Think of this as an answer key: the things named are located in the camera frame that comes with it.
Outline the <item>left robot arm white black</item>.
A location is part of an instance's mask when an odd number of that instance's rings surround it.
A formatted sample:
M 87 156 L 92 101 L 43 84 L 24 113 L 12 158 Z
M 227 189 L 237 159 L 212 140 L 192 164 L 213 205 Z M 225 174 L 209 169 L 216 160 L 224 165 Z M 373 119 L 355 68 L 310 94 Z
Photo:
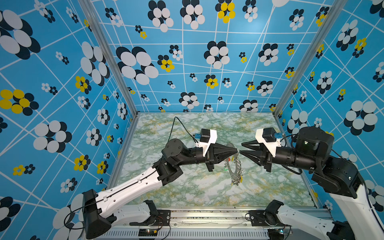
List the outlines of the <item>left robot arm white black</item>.
M 91 189 L 83 193 L 85 236 L 97 238 L 118 223 L 130 225 L 151 224 L 157 209 L 152 201 L 138 205 L 138 210 L 120 212 L 121 207 L 152 190 L 159 189 L 183 174 L 184 165 L 205 164 L 213 171 L 216 164 L 237 154 L 236 148 L 217 143 L 204 143 L 201 147 L 187 148 L 179 139 L 171 139 L 162 150 L 161 158 L 135 178 L 112 189 L 97 193 Z

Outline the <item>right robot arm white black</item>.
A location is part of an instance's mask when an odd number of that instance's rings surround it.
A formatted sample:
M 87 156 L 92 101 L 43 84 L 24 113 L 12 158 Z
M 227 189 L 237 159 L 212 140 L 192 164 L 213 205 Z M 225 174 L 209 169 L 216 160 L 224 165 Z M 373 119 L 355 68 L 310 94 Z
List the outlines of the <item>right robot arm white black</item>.
M 272 164 L 300 174 L 307 170 L 337 203 L 345 222 L 327 221 L 299 212 L 273 200 L 264 211 L 267 224 L 300 229 L 321 240 L 382 240 L 384 224 L 374 209 L 366 184 L 357 167 L 341 157 L 331 156 L 334 137 L 316 127 L 304 127 L 296 134 L 294 147 L 283 147 L 274 128 L 258 129 L 255 140 L 242 143 L 240 154 L 267 172 Z

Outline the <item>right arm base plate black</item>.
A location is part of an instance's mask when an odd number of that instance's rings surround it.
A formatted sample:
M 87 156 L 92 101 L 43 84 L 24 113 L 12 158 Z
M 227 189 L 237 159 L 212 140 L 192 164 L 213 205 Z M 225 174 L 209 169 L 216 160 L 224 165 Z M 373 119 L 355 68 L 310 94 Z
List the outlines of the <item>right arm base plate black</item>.
M 245 219 L 251 222 L 253 227 L 289 227 L 290 225 L 285 225 L 278 219 L 277 213 L 278 211 L 251 210 L 245 214 Z

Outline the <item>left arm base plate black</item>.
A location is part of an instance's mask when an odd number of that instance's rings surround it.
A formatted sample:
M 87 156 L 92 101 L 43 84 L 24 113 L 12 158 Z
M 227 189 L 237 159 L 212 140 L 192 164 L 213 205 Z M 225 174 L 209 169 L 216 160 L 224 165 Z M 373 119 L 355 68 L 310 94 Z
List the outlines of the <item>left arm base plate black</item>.
M 169 226 L 171 220 L 171 210 L 158 210 L 157 214 L 150 215 L 150 217 L 139 226 Z

